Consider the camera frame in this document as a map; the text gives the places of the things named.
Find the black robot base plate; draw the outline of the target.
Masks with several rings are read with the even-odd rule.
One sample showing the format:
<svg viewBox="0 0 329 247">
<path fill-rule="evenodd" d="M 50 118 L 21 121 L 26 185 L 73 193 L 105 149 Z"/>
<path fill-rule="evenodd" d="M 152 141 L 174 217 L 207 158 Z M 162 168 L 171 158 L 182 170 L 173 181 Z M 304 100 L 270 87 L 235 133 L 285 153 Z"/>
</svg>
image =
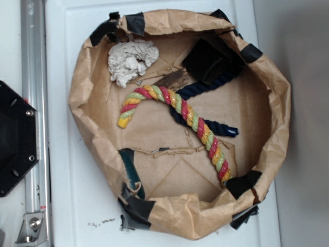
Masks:
<svg viewBox="0 0 329 247">
<path fill-rule="evenodd" d="M 1 197 L 37 163 L 35 109 L 1 81 Z"/>
</svg>

